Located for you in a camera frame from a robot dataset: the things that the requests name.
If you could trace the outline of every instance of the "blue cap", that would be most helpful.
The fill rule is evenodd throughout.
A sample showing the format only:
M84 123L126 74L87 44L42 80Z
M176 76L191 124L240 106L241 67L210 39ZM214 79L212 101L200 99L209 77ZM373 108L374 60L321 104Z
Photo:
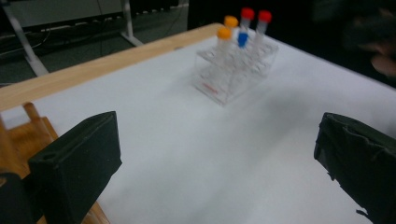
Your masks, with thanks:
M239 48L244 48L248 42L248 34L247 33L239 33L238 36L238 46Z

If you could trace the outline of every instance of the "red test tube cap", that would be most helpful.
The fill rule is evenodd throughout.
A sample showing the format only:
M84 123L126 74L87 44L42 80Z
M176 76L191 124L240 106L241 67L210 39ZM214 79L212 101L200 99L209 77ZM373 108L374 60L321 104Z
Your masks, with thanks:
M254 19L254 11L250 7L243 7L241 11L241 17L249 20Z
M272 14L270 11L262 10L259 12L259 21L265 21L270 23L272 20Z

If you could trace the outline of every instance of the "floor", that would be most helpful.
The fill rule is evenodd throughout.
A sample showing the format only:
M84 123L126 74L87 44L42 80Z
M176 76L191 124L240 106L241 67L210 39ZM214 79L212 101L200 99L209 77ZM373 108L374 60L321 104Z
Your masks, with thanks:
M188 1L168 11L144 12L133 17L134 36L143 43L187 30ZM124 20L94 21L27 34L35 54L50 72L134 48L120 36ZM35 77L15 36L0 38L0 86Z

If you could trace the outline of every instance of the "metal stand leg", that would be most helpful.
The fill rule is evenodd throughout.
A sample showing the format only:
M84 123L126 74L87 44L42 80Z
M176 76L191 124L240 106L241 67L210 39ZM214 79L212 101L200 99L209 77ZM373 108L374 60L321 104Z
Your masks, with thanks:
M144 45L140 40L134 37L134 31L132 28L131 5L129 3L129 0L122 0L122 11L126 20L125 32L121 32L122 37L124 37L135 46Z
M20 23L12 13L11 8L9 7L9 2L7 0L0 0L0 1L1 1L1 6L3 7L3 10L6 12L6 16L8 17L8 20L10 21L12 28L15 31L15 34L22 43L23 49L25 51L25 59L32 67L33 71L35 72L35 75L39 77L48 74L49 71L35 55L35 52L33 51L32 46L30 46L30 43L27 40L26 35L24 34Z

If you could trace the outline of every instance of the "white tabletop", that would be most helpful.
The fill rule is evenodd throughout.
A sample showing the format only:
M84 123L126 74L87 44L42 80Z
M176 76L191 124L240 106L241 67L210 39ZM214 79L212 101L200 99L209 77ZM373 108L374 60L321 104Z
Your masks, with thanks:
M222 107L191 84L208 39L35 101L58 134L115 110L112 223L371 223L314 160L324 112L396 137L396 91L278 43L270 76ZM8 127L21 108L2 113Z

